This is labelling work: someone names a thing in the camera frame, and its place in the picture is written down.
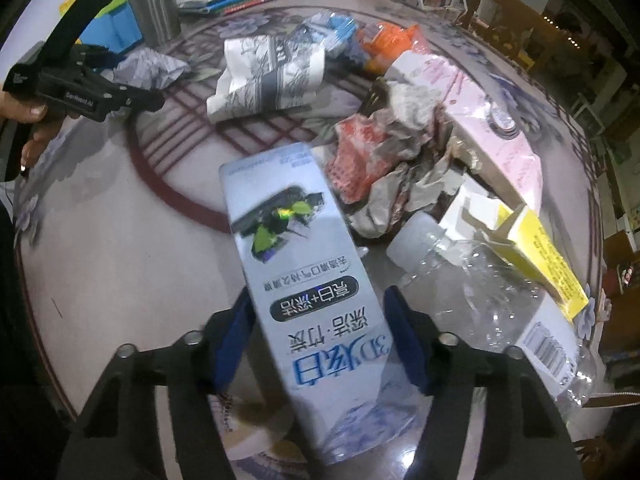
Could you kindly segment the person's left hand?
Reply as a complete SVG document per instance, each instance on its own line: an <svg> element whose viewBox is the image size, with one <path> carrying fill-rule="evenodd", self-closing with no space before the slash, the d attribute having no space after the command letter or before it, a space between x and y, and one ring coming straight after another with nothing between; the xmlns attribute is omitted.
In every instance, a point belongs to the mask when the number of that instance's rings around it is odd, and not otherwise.
<svg viewBox="0 0 640 480"><path fill-rule="evenodd" d="M1 181L14 180L38 162L61 130L64 117L54 117L43 101L20 100L1 92Z"/></svg>

